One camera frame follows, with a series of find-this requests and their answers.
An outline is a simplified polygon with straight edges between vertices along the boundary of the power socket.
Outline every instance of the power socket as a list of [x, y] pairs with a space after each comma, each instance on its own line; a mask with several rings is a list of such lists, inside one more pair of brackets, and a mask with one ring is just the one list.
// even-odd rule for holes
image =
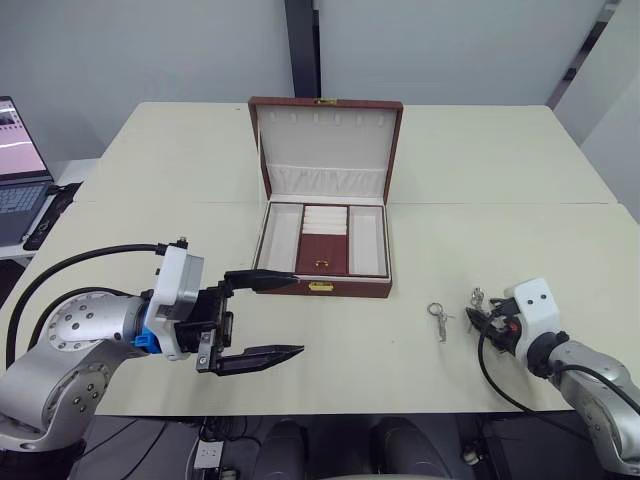
[[198, 442], [193, 468], [220, 468], [224, 442]]

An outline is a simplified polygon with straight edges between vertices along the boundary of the open box lid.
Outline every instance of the open box lid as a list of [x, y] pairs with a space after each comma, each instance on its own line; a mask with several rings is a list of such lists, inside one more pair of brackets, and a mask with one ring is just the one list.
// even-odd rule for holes
[[252, 97], [267, 197], [386, 203], [402, 103]]

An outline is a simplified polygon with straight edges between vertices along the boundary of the laptop screen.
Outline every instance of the laptop screen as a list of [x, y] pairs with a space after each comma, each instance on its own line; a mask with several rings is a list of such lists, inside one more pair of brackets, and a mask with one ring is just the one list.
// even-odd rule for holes
[[0, 97], [0, 180], [49, 177], [9, 97]]

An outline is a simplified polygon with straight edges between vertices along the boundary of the laptop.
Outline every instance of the laptop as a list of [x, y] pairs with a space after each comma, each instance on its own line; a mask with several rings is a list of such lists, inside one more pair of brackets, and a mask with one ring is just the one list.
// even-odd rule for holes
[[0, 246], [22, 241], [53, 177], [11, 97], [0, 97]]

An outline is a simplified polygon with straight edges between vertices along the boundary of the gray wall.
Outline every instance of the gray wall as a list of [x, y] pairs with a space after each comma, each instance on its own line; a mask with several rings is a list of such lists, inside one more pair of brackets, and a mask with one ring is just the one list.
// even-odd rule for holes
[[618, 201], [640, 222], [640, 82], [638, 76], [581, 145]]
[[545, 104], [604, 0], [318, 0], [322, 94]]
[[2, 0], [0, 18], [0, 95], [48, 162], [100, 156], [143, 101], [293, 95], [282, 0]]
[[640, 4], [623, 0], [554, 112], [640, 221]]

